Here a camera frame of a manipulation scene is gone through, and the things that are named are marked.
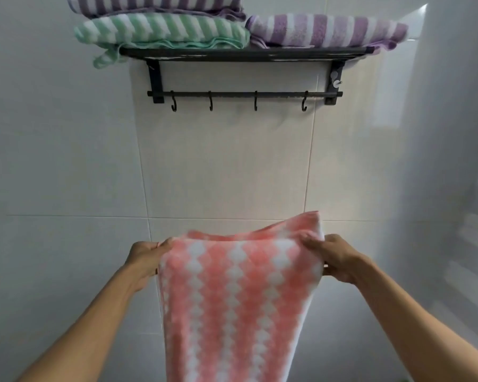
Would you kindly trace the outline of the green white striped towel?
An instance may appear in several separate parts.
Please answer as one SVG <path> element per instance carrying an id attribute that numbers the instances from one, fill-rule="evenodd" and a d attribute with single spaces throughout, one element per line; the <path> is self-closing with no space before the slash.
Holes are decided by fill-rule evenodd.
<path id="1" fill-rule="evenodd" d="M 93 60 L 96 69 L 123 62 L 121 49 L 244 49 L 250 43 L 250 32 L 242 23 L 160 12 L 91 19 L 78 24 L 74 35 L 79 43 L 104 50 Z"/>

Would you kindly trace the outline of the black metal towel rack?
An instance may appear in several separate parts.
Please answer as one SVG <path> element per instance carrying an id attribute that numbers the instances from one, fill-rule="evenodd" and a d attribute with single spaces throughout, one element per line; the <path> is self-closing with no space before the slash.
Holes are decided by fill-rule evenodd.
<path id="1" fill-rule="evenodd" d="M 344 67 L 374 53 L 364 48 L 271 48 L 243 50 L 121 49 L 120 54 L 143 62 L 148 70 L 147 96 L 154 104 L 172 105 L 177 98 L 307 100 L 335 105 Z"/>

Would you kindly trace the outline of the person's left hand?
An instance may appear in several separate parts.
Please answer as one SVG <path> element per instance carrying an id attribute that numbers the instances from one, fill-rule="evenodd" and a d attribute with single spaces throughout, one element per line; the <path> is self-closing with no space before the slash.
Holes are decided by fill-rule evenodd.
<path id="1" fill-rule="evenodd" d="M 162 256 L 168 251 L 156 251 L 157 242 L 139 241 L 132 245 L 124 267 L 133 280 L 135 292 L 144 289 L 150 278 L 159 272 Z"/>

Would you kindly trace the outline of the person's right hand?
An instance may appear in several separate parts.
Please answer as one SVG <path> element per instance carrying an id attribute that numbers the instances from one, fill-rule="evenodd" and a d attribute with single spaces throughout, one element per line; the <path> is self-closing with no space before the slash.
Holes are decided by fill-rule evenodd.
<path id="1" fill-rule="evenodd" d="M 323 238 L 309 232 L 299 235 L 314 237 L 326 242 L 326 256 L 318 256 L 324 262 L 323 276 L 332 276 L 340 282 L 357 286 L 360 272 L 364 264 L 370 263 L 370 258 L 357 251 L 338 234 L 328 234 Z"/>

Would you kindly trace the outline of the pink white striped towel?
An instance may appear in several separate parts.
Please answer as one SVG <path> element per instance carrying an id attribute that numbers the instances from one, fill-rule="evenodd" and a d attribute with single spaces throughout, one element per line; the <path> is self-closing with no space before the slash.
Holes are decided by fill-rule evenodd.
<path id="1" fill-rule="evenodd" d="M 324 236 L 318 211 L 173 238 L 157 273 L 167 382 L 287 382 L 324 269 L 302 231 Z"/>

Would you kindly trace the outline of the person's left forearm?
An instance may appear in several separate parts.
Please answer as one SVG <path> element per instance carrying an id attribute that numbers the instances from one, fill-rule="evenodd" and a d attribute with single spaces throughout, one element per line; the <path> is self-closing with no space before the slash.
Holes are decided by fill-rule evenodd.
<path id="1" fill-rule="evenodd" d="M 17 382 L 97 382 L 130 300 L 144 280 L 133 265 L 121 267 Z"/>

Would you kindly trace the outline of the person's right forearm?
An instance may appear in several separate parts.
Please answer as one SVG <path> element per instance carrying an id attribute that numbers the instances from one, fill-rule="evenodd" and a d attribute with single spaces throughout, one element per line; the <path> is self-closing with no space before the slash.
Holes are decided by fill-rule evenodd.
<path id="1" fill-rule="evenodd" d="M 369 258 L 355 284 L 414 382 L 478 382 L 478 350 L 436 319 Z"/>

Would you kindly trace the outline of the purple white striped towel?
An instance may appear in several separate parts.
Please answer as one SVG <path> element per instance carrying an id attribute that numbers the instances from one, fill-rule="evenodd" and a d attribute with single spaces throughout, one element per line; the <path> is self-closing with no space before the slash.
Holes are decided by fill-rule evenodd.
<path id="1" fill-rule="evenodd" d="M 364 48 L 393 50 L 408 36 L 407 24 L 372 17 L 325 14 L 251 16 L 245 24 L 250 42 L 268 48 Z"/>
<path id="2" fill-rule="evenodd" d="M 167 12 L 244 21 L 242 0 L 67 0 L 72 12 L 89 19 L 126 12 Z"/>

